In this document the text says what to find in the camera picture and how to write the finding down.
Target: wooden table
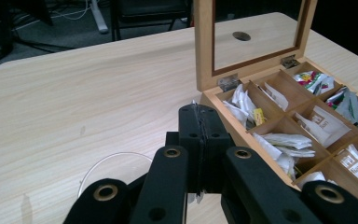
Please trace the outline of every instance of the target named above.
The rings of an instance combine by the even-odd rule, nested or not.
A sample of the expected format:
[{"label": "wooden table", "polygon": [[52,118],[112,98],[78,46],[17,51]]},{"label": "wooden table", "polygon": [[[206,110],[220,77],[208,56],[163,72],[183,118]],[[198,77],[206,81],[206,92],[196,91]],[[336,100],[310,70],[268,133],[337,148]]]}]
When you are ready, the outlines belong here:
[{"label": "wooden table", "polygon": [[[0,65],[0,223],[62,223],[93,164],[153,158],[200,99],[194,29]],[[358,57],[311,32],[305,54],[358,91]],[[187,223],[225,223],[219,195]]]}]

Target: cable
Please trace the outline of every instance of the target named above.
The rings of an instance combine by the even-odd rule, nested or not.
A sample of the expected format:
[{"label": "cable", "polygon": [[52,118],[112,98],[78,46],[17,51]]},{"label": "cable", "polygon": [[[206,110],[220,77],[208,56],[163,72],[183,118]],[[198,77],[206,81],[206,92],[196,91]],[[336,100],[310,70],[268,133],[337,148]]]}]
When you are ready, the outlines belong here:
[{"label": "cable", "polygon": [[67,16],[68,16],[68,15],[73,15],[73,14],[76,14],[76,13],[80,13],[81,11],[72,12],[72,13],[68,13],[68,14],[61,14],[60,12],[52,11],[53,13],[59,14],[60,16],[51,17],[51,18],[53,19],[53,18],[64,17],[64,18],[66,18],[66,19],[68,19],[68,20],[71,20],[71,21],[77,21],[77,20],[83,18],[83,16],[86,15],[86,12],[90,9],[89,4],[88,4],[88,0],[85,0],[85,5],[86,5],[86,8],[84,9],[83,14],[81,14],[81,15],[80,15],[79,17],[77,17],[77,18],[70,18],[70,17],[67,17]]}]

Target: open wooden box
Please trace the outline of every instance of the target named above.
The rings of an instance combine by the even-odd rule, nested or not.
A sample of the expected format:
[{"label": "open wooden box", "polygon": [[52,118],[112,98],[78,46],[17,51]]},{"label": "open wooden box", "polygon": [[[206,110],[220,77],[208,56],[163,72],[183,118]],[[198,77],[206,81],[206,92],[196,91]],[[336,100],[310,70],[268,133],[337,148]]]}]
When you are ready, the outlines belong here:
[{"label": "open wooden box", "polygon": [[[215,23],[215,2],[194,1],[196,28],[196,60],[200,103],[215,108],[237,146],[257,151],[274,172],[289,186],[297,185],[309,174],[322,172],[358,198],[358,178],[339,161],[338,154],[350,144],[358,150],[358,127],[329,107],[325,100],[345,83],[335,77],[334,89],[314,95],[296,83],[293,76],[316,71],[334,77],[318,64],[304,57],[316,0],[298,0],[298,14],[291,18],[280,12],[250,16]],[[244,31],[240,41],[234,32]],[[282,93],[289,105],[283,111],[259,87],[264,83]],[[232,97],[235,87],[242,84],[256,107],[262,108],[266,122],[247,130],[225,107],[224,100]],[[350,130],[329,147],[323,147],[298,123],[295,113],[309,116],[319,106],[341,120]],[[315,156],[301,158],[296,164],[300,175],[293,180],[254,139],[253,133],[300,133],[312,139]]]}]

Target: chair leg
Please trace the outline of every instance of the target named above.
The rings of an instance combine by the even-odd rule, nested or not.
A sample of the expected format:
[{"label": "chair leg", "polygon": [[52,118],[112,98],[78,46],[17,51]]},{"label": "chair leg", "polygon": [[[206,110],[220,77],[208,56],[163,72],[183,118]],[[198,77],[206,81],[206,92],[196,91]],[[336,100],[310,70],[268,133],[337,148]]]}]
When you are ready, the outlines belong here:
[{"label": "chair leg", "polygon": [[175,23],[176,19],[173,19],[170,23],[170,27],[168,28],[168,31],[171,31],[173,28],[173,24]]},{"label": "chair leg", "polygon": [[121,40],[116,0],[111,0],[110,21],[111,21],[111,26],[112,26],[112,41]]}]

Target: gray carpet floor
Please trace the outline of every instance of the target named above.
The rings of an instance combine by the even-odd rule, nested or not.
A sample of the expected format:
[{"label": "gray carpet floor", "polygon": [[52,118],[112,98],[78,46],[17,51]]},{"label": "gray carpet floor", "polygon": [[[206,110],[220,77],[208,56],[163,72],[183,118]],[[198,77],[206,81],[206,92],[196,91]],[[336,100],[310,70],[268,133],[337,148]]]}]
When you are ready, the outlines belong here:
[{"label": "gray carpet floor", "polygon": [[[76,10],[78,11],[82,9],[80,9],[80,7],[78,9],[68,8],[65,11],[62,11],[61,14],[67,14]],[[52,19],[53,26],[49,26],[42,21],[37,21],[18,29],[17,33],[18,36],[23,40],[30,40],[50,45],[66,46],[70,48],[84,48],[108,43],[112,40],[109,6],[104,4],[104,7],[100,7],[100,10],[103,14],[106,25],[109,28],[109,33],[106,35],[101,35],[99,33],[90,10],[88,10],[81,18],[79,17],[82,15],[82,13],[67,16],[72,19],[79,18],[77,20],[70,20],[65,17],[57,17],[60,15],[52,14],[51,17],[57,17]],[[177,20],[173,26],[173,30],[183,28],[186,28],[186,25],[180,20]],[[122,31],[122,38],[129,39],[137,36],[152,35],[166,32],[167,30],[168,25],[124,29]],[[18,59],[36,57],[47,53],[48,52],[43,50],[34,49],[14,42],[13,50],[6,57],[0,60],[0,64]]]}]

